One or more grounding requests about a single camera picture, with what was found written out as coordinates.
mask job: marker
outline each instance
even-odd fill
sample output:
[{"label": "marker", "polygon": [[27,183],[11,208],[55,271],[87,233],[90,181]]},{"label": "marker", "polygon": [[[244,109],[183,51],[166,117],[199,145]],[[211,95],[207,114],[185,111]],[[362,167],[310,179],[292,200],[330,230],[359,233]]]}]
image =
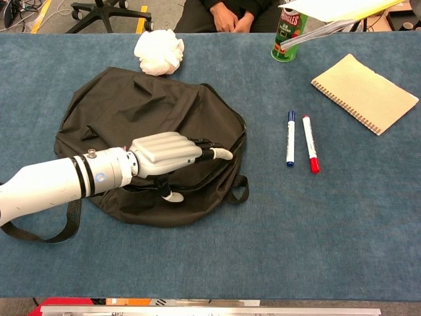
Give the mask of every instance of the marker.
[{"label": "marker", "polygon": [[307,141],[307,149],[309,150],[310,170],[312,173],[319,173],[320,166],[318,165],[318,158],[317,158],[316,148],[314,146],[310,118],[308,115],[305,115],[303,117],[303,125],[304,125],[305,139]]},{"label": "marker", "polygon": [[288,112],[287,167],[294,166],[295,112]]}]

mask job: notebook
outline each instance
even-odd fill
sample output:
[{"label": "notebook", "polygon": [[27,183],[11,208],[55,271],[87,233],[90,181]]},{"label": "notebook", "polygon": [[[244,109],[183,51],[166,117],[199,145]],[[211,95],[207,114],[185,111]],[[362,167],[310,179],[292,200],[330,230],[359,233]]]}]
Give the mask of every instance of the notebook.
[{"label": "notebook", "polygon": [[323,22],[361,20],[404,0],[294,0],[280,7],[296,10]]},{"label": "notebook", "polygon": [[311,84],[376,135],[384,133],[418,98],[348,54]]}]

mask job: robotic arm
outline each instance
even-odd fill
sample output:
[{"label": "robotic arm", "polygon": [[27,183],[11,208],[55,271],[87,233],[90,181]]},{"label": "robotic arm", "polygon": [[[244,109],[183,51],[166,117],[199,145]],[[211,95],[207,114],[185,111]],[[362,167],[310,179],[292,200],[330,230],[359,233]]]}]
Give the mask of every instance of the robotic arm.
[{"label": "robotic arm", "polygon": [[[207,159],[232,159],[221,145],[190,140],[177,132],[135,139],[129,150],[116,147],[58,159],[20,169],[0,186],[0,226],[31,213],[129,184],[134,176],[168,174]],[[183,196],[172,192],[166,178],[155,184],[169,202]]]}]

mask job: red marker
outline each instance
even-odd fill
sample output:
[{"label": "red marker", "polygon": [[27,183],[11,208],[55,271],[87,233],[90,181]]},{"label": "red marker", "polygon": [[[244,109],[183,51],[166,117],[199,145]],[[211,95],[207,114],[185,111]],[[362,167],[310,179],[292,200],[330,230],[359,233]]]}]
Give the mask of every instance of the red marker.
[{"label": "red marker", "polygon": [[309,150],[310,170],[312,173],[319,173],[320,166],[318,165],[318,158],[317,158],[316,148],[314,146],[310,118],[308,115],[305,115],[303,117],[303,125],[304,125],[305,139],[307,141],[307,149]]}]

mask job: marker cap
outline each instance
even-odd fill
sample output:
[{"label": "marker cap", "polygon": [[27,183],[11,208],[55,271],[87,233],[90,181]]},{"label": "marker cap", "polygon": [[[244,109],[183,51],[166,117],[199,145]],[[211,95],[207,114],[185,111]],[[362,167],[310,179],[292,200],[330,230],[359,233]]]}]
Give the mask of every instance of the marker cap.
[{"label": "marker cap", "polygon": [[295,111],[288,112],[288,122],[291,120],[295,122]]},{"label": "marker cap", "polygon": [[318,165],[318,158],[310,158],[310,170],[312,173],[319,173],[320,166]]}]

